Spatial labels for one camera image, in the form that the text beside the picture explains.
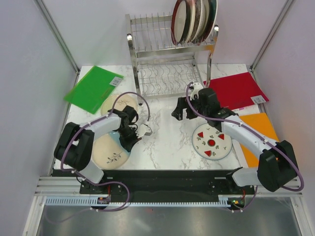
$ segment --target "white wall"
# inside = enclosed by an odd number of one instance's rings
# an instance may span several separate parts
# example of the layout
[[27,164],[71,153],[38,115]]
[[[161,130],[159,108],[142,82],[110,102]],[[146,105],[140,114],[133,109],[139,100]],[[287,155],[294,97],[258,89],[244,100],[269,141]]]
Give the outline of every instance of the white wall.
[[0,1],[0,235],[20,236],[75,73],[33,0]]
[[[176,0],[44,0],[79,65],[131,64],[125,14],[173,11]],[[285,0],[219,0],[214,63],[252,64]],[[199,62],[206,63],[205,55]]]
[[315,220],[315,1],[297,0],[256,73],[279,138],[293,144]]

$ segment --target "red cutting board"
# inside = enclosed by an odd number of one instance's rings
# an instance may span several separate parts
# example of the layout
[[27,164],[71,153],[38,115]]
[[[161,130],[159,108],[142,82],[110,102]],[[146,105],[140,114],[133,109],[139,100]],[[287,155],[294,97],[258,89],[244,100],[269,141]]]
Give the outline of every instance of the red cutting board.
[[230,110],[269,101],[249,72],[211,80],[210,88],[216,92],[221,107]]

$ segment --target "stainless steel dish rack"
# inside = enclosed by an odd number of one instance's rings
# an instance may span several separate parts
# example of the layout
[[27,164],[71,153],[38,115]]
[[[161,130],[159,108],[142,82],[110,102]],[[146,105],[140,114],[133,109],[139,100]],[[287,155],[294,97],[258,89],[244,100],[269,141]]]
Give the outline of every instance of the stainless steel dish rack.
[[203,42],[174,45],[171,40],[172,15],[130,18],[126,15],[127,41],[137,93],[145,98],[185,94],[189,82],[200,82],[195,53],[209,51],[207,81],[210,84],[211,63],[219,27]]

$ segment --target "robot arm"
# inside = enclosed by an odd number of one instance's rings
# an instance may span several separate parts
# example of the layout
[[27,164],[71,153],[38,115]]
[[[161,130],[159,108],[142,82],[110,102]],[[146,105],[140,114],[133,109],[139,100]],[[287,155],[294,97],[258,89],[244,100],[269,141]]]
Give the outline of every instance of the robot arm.
[[[278,143],[243,123],[233,111],[220,106],[217,95],[211,88],[203,88],[200,83],[193,83],[190,89],[192,93],[189,100],[194,109],[205,117],[214,118],[214,120],[209,120],[208,124],[243,144],[259,159],[258,168],[238,168],[230,173],[227,178],[230,178],[233,184],[241,187],[262,185],[274,192],[297,176],[285,158],[267,145],[270,143],[276,146],[297,166],[293,147],[289,142],[284,140]],[[188,119],[197,117],[188,105],[186,97],[178,98],[177,107],[172,116],[177,120],[182,120],[183,109],[186,109]],[[264,140],[262,141],[253,133],[259,134]]]
[[[99,183],[104,175],[103,170],[91,160],[94,140],[111,131],[117,131],[120,135],[119,141],[121,146],[130,152],[132,147],[144,135],[152,134],[152,130],[147,124],[138,126],[138,129],[135,128],[132,121],[136,118],[137,122],[138,114],[133,107],[126,106],[123,111],[114,109],[110,116],[107,114],[104,116],[107,116],[107,118],[91,124],[80,133],[76,140],[78,141],[77,144],[71,145],[64,160],[65,164],[76,169],[94,183]],[[56,159],[61,161],[70,140],[81,127],[83,125],[72,122],[65,126],[54,151]]]

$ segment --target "green cutting board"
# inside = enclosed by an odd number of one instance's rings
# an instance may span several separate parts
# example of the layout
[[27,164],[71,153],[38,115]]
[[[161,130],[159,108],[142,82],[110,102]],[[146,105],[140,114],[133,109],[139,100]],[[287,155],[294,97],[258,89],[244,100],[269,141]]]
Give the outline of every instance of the green cutting board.
[[111,84],[118,85],[122,78],[122,75],[93,66],[64,100],[95,114],[115,89],[116,86]]

